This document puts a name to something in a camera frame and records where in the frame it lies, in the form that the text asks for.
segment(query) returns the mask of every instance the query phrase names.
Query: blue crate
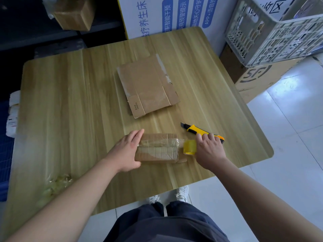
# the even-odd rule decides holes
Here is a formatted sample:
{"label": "blue crate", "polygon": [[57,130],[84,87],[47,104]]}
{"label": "blue crate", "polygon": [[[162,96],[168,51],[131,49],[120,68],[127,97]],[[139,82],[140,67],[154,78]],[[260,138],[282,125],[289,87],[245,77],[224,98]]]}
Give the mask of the blue crate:
{"label": "blue crate", "polygon": [[0,103],[0,201],[7,200],[14,138],[6,136],[9,101]]}

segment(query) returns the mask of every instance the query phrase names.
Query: white plastic crate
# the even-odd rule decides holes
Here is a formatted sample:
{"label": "white plastic crate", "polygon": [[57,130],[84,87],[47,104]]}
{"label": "white plastic crate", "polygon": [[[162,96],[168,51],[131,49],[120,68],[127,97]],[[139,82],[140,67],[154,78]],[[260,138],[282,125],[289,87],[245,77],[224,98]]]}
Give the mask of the white plastic crate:
{"label": "white plastic crate", "polygon": [[254,0],[238,0],[225,39],[245,67],[306,56],[323,42],[323,14],[277,21]]}

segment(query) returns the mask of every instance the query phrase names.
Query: wood grain tabletop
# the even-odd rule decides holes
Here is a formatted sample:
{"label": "wood grain tabletop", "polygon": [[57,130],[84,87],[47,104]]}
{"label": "wood grain tabletop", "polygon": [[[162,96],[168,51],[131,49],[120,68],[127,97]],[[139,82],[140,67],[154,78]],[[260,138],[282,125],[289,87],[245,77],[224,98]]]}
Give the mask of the wood grain tabletop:
{"label": "wood grain tabletop", "polygon": [[[117,67],[155,53],[180,103],[135,119]],[[37,212],[48,180],[80,177],[131,130],[194,139],[180,122],[223,136],[227,157],[238,167],[273,156],[199,27],[26,62],[2,234],[10,235]],[[112,179],[94,214],[212,176],[192,157],[185,163],[142,165]]]}

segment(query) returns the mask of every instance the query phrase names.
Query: shoe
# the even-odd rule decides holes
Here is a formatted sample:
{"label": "shoe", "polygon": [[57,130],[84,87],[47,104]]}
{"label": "shoe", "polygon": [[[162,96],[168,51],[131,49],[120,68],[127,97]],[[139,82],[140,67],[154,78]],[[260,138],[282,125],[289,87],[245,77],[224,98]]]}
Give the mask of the shoe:
{"label": "shoe", "polygon": [[178,201],[183,201],[188,203],[188,186],[186,185],[184,187],[178,188],[176,197]]}
{"label": "shoe", "polygon": [[151,196],[147,199],[148,204],[154,204],[156,202],[159,202],[159,196],[155,195],[155,196]]}

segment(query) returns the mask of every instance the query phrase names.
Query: hand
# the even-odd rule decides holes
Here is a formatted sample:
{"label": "hand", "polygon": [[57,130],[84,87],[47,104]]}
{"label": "hand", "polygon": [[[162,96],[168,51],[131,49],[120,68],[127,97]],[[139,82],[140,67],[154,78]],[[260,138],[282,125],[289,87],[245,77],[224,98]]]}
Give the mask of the hand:
{"label": "hand", "polygon": [[212,171],[221,161],[227,160],[220,138],[214,134],[196,134],[196,161],[205,169]]}
{"label": "hand", "polygon": [[115,144],[103,159],[113,163],[117,172],[127,172],[139,168],[141,162],[135,161],[135,153],[145,130],[131,131]]}

